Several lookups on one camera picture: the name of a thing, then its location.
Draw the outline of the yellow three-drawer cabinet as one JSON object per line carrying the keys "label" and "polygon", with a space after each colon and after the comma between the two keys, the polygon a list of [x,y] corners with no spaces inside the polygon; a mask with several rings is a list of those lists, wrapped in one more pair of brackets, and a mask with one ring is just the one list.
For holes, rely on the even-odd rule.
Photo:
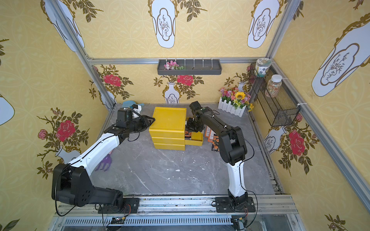
{"label": "yellow three-drawer cabinet", "polygon": [[155,122],[150,126],[149,133],[156,149],[184,151],[185,108],[156,107],[153,117]]}

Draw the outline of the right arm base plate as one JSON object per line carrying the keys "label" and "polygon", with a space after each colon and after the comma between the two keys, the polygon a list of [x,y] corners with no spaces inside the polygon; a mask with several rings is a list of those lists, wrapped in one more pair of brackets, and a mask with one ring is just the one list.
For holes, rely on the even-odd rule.
{"label": "right arm base plate", "polygon": [[216,197],[212,202],[217,213],[253,213],[256,212],[255,203],[252,197],[241,200],[233,200],[230,197]]}

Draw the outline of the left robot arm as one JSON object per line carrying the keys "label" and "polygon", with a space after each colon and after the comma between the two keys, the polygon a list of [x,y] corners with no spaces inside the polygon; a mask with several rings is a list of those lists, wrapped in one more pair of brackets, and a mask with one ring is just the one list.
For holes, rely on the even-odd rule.
{"label": "left robot arm", "polygon": [[90,175],[130,134],[140,133],[149,127],[147,118],[140,114],[141,109],[140,105],[120,108],[116,123],[108,127],[90,148],[67,164],[58,164],[54,168],[51,197],[55,202],[73,207],[100,205],[100,213],[123,212],[123,193],[95,187]]}

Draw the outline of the orange seed bag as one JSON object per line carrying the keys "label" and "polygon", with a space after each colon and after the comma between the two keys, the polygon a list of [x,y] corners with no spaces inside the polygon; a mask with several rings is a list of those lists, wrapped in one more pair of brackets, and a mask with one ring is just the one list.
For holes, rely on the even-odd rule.
{"label": "orange seed bag", "polygon": [[214,135],[211,143],[212,143],[212,151],[219,152],[220,151],[219,137]]}
{"label": "orange seed bag", "polygon": [[206,128],[205,128],[205,137],[209,138],[210,133],[211,133],[211,129],[208,126],[206,126]]}
{"label": "orange seed bag", "polygon": [[207,141],[208,141],[208,142],[213,142],[213,140],[214,140],[214,135],[215,135],[214,131],[212,131],[212,130],[211,130],[210,136],[209,136],[209,138],[207,138]]}

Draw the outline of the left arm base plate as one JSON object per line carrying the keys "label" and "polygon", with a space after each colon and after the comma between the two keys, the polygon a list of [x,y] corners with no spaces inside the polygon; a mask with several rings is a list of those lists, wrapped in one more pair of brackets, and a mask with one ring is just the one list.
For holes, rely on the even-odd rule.
{"label": "left arm base plate", "polygon": [[136,214],[140,199],[137,197],[119,198],[112,205],[103,205],[98,209],[99,214]]}

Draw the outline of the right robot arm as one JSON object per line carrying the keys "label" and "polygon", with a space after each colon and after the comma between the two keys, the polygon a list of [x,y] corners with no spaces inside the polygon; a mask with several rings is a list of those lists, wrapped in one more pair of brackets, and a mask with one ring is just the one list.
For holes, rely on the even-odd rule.
{"label": "right robot arm", "polygon": [[239,206],[247,202],[243,165],[247,154],[247,145],[240,127],[232,127],[219,118],[209,107],[202,107],[195,101],[189,105],[193,114],[191,128],[202,131],[206,126],[219,138],[218,147],[222,160],[227,163],[229,187],[228,196],[231,204]]}

